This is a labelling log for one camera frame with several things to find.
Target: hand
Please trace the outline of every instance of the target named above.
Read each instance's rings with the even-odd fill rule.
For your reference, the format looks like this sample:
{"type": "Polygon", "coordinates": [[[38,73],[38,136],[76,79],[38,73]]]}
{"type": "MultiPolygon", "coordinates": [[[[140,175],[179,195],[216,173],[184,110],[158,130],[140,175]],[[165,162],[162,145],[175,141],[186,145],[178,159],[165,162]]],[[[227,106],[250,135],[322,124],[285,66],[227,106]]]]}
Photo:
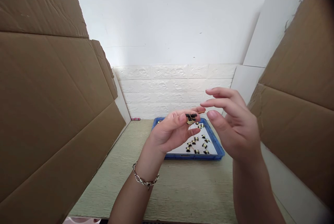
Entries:
{"type": "Polygon", "coordinates": [[[204,111],[204,107],[195,107],[191,110],[179,110],[168,114],[153,128],[148,141],[164,154],[172,151],[185,143],[188,138],[200,132],[199,128],[188,129],[190,125],[187,124],[185,114],[197,114],[194,121],[198,122],[201,120],[198,112],[204,111]]]}
{"type": "Polygon", "coordinates": [[[262,158],[260,134],[256,117],[248,110],[246,103],[236,90],[216,87],[206,90],[209,99],[203,107],[220,107],[227,113],[224,118],[211,110],[207,113],[216,129],[223,148],[236,161],[249,164],[262,158]]]}

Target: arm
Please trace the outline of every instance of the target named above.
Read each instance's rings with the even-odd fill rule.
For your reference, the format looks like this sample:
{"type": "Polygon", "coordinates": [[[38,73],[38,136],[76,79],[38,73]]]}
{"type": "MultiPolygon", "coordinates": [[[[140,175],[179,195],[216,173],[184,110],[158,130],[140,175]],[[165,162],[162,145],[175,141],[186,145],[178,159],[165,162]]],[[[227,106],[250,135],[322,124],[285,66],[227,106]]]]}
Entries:
{"type": "MultiPolygon", "coordinates": [[[[185,113],[197,114],[205,111],[203,107],[192,110],[175,111],[154,127],[146,140],[135,167],[137,175],[145,181],[154,181],[167,152],[179,147],[187,139],[200,132],[200,129],[188,129],[185,113]]],[[[111,224],[141,223],[149,202],[153,186],[138,183],[133,171],[125,181],[110,213],[111,224]]]]}
{"type": "Polygon", "coordinates": [[[216,87],[206,93],[215,99],[201,106],[220,107],[227,113],[224,118],[212,110],[207,116],[233,158],[233,200],[238,223],[285,223],[262,157],[256,117],[235,90],[216,87]]]}

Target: light green tabletop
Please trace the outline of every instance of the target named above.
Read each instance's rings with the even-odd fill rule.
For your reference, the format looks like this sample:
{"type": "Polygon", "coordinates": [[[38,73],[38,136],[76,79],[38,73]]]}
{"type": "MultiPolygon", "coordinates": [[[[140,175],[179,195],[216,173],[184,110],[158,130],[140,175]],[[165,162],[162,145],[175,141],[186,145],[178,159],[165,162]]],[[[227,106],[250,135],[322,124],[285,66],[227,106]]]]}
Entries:
{"type": "MultiPolygon", "coordinates": [[[[69,216],[109,217],[152,124],[153,120],[130,122],[69,216]]],[[[159,173],[145,220],[237,223],[233,207],[232,158],[228,154],[221,161],[165,160],[159,173]]],[[[294,223],[280,202],[276,201],[286,222],[294,223]]]]}

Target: fingernail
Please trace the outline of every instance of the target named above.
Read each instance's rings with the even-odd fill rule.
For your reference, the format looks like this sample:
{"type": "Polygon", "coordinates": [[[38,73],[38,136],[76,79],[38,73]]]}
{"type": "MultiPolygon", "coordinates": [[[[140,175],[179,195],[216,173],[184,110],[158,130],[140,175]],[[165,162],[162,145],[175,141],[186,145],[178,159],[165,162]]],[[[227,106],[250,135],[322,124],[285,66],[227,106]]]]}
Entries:
{"type": "Polygon", "coordinates": [[[217,111],[208,111],[207,115],[208,115],[209,119],[215,119],[218,116],[217,111]]]}
{"type": "Polygon", "coordinates": [[[185,114],[183,113],[180,115],[180,120],[183,121],[184,119],[185,119],[185,114]]]}

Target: cardboard flap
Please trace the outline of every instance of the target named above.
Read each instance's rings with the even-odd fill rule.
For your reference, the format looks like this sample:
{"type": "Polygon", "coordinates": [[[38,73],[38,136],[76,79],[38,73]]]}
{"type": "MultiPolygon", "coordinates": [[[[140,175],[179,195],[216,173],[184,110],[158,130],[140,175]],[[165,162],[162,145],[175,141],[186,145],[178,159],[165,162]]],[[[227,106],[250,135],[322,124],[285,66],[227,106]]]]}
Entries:
{"type": "Polygon", "coordinates": [[[330,206],[334,111],[261,84],[255,91],[250,108],[262,142],[330,206]]]}
{"type": "Polygon", "coordinates": [[[332,0],[303,0],[252,95],[261,140],[334,209],[332,0]]]}
{"type": "Polygon", "coordinates": [[[124,126],[113,102],[0,203],[2,223],[63,223],[124,126]]]}
{"type": "Polygon", "coordinates": [[[0,0],[0,31],[88,38],[78,0],[0,0]]]}
{"type": "Polygon", "coordinates": [[[334,110],[333,11],[304,0],[259,83],[334,110]]]}
{"type": "Polygon", "coordinates": [[[92,44],[93,49],[94,49],[95,54],[96,54],[96,57],[97,57],[97,60],[100,63],[100,66],[101,66],[101,69],[103,71],[105,80],[108,83],[110,92],[111,92],[113,98],[116,99],[118,95],[117,95],[116,84],[115,84],[115,81],[114,81],[114,74],[112,73],[109,61],[105,57],[104,50],[103,50],[99,41],[91,40],[90,43],[92,44]]]}
{"type": "Polygon", "coordinates": [[[88,39],[0,32],[0,55],[2,201],[114,99],[88,39]]]}

